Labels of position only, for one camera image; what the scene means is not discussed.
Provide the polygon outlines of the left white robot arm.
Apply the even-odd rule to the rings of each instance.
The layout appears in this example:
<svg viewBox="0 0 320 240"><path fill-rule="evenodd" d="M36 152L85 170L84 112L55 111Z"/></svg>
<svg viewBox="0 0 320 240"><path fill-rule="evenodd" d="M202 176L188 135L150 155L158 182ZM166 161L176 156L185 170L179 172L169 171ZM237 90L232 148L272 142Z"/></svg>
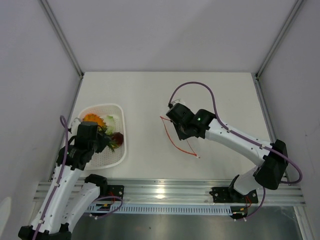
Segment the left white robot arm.
<svg viewBox="0 0 320 240"><path fill-rule="evenodd" d="M110 138L92 121L82 121L76 135L59 151L53 180L36 217L18 232L22 240L69 240L78 220L94 200L108 196L107 178L90 174L73 200L76 182L94 154L101 153Z"/></svg>

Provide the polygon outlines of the small orange pineapple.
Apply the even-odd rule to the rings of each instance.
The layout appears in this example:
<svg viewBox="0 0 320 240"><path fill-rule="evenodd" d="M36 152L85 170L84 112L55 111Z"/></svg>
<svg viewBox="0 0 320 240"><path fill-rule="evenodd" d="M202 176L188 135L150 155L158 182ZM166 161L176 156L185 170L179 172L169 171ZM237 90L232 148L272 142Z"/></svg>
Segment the small orange pineapple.
<svg viewBox="0 0 320 240"><path fill-rule="evenodd" d="M99 116L97 114L94 114L94 113L88 113L82 118L82 120L84 122L94 122L94 123L96 123L98 125L98 133L99 134L106 134L106 124L104 122L104 119L101 116ZM110 149L111 152L114 152L115 149L118 149L119 147L118 148L114 148L113 145L112 145L112 139L111 139L110 146L108 148Z"/></svg>

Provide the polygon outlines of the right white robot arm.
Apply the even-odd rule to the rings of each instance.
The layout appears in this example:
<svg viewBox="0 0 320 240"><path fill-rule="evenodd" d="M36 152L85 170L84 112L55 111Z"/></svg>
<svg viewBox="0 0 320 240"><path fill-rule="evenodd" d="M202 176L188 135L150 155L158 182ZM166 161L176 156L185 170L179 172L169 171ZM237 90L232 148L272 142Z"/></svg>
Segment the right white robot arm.
<svg viewBox="0 0 320 240"><path fill-rule="evenodd" d="M243 155L255 165L248 172L233 178L226 190L227 196L222 197L223 201L239 203L259 187L278 189L288 166L284 159L288 154L283 141L271 143L258 141L250 135L240 137L223 127L214 113L205 109L193 113L181 103L172 105L166 116L173 123L180 140L195 137L217 142Z"/></svg>

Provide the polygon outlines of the clear zip bag orange zipper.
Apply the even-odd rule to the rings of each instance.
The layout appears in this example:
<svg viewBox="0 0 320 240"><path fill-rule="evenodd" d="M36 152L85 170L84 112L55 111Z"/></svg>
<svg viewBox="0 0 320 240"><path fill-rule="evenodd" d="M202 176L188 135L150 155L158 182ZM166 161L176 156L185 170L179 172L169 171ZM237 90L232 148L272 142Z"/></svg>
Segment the clear zip bag orange zipper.
<svg viewBox="0 0 320 240"><path fill-rule="evenodd" d="M188 140L179 140L175 135L173 123L167 117L160 116L159 118L163 124L165 135L172 147L184 155L188 155L199 160L201 157L192 144Z"/></svg>

